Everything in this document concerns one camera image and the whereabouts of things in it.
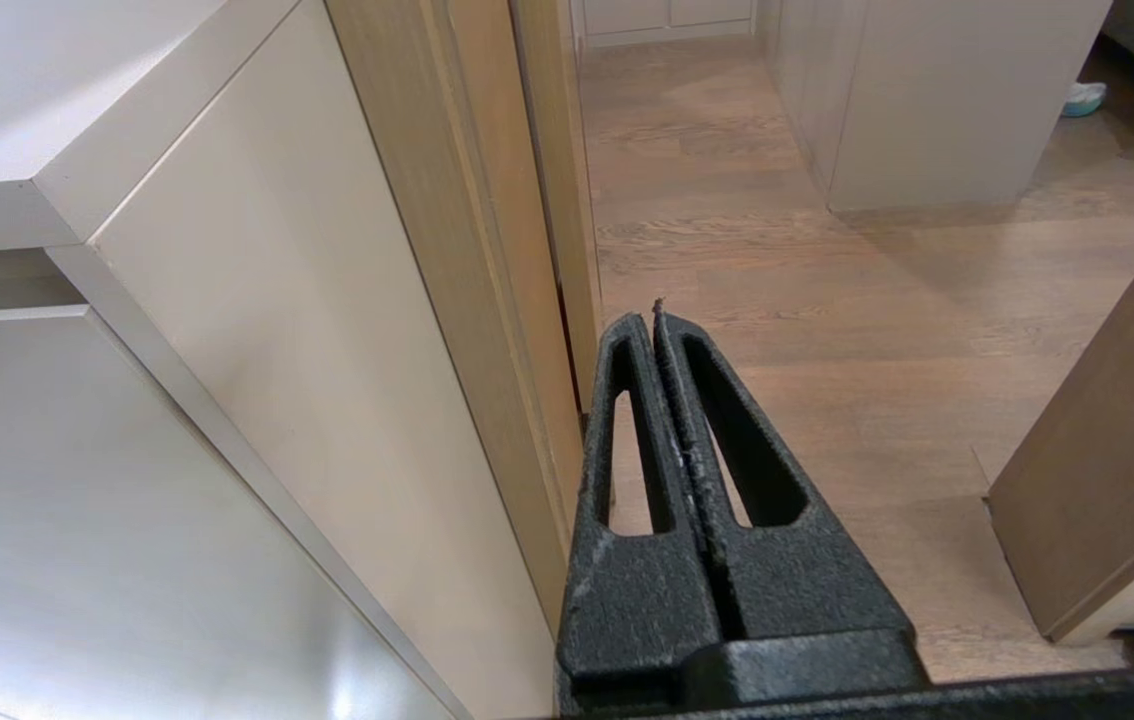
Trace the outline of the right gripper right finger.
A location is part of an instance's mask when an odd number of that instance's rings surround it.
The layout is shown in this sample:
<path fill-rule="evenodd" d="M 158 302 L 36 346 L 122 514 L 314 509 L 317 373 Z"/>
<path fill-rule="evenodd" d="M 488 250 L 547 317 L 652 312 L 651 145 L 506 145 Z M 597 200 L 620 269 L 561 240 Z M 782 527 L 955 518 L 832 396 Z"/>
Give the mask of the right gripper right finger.
<path fill-rule="evenodd" d="M 727 637 L 914 643 L 900 603 L 705 329 L 658 304 L 654 351 Z"/>

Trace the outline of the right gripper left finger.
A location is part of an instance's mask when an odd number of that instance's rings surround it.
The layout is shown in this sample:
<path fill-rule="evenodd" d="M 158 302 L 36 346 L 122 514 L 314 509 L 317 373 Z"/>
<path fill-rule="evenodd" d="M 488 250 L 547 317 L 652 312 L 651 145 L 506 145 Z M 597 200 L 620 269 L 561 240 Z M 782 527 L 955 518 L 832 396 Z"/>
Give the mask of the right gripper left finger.
<path fill-rule="evenodd" d="M 609 524 L 621 395 L 635 418 L 649 536 L 621 536 Z M 557 641 L 559 702 L 680 702 L 683 661 L 721 638 L 687 493 L 648 327 L 637 314 L 623 315 L 599 347 Z"/>

